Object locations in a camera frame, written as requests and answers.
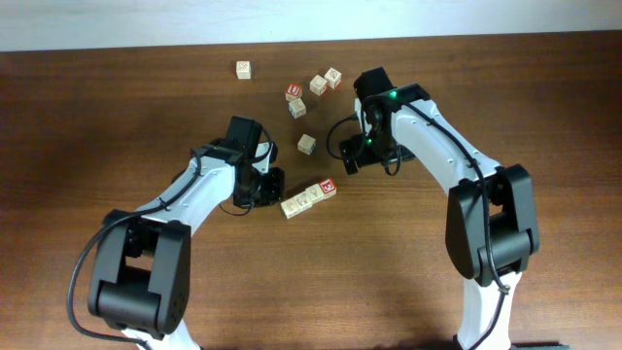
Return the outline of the wooden M letter block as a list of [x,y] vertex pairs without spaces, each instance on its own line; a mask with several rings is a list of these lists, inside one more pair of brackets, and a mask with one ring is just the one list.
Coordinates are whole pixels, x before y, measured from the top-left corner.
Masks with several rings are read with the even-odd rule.
[[308,199],[312,204],[318,203],[324,199],[324,192],[319,184],[314,184],[305,189]]

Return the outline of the wooden J letter block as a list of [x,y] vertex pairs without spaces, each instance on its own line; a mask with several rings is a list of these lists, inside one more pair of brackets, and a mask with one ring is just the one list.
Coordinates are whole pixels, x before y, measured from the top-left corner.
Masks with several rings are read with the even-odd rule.
[[297,215],[300,212],[300,207],[294,198],[282,201],[281,209],[287,219]]

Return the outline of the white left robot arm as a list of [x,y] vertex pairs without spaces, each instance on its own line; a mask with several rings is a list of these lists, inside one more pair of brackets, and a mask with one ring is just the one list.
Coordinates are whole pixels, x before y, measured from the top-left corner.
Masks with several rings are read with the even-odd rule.
[[284,173],[271,167],[274,142],[216,140],[191,152],[186,170],[134,212],[114,210],[81,253],[96,253],[87,298],[91,315],[140,349],[195,349],[184,322],[191,239],[232,199],[244,213],[278,202]]

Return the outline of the wooden I letter block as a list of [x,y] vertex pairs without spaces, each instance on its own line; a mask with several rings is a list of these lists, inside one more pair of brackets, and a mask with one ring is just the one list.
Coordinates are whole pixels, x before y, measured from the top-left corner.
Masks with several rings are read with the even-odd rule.
[[318,183],[320,189],[322,190],[323,199],[328,199],[334,196],[337,192],[337,188],[335,183],[331,178],[327,178]]

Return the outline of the green B letter block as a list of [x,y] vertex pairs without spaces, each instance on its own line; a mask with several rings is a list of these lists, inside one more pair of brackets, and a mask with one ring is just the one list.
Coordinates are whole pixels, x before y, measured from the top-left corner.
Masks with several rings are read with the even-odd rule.
[[301,192],[294,197],[294,201],[298,206],[300,212],[306,211],[313,206],[313,202],[310,199],[307,192]]

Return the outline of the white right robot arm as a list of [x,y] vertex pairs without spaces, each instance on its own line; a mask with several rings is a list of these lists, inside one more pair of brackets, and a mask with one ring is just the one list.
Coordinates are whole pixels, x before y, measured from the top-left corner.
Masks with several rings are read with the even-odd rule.
[[462,349],[509,349],[515,289],[539,249],[529,172],[473,147],[419,85],[354,85],[361,134],[340,143],[347,173],[378,163],[390,176],[418,159],[447,195],[445,246],[464,279]]

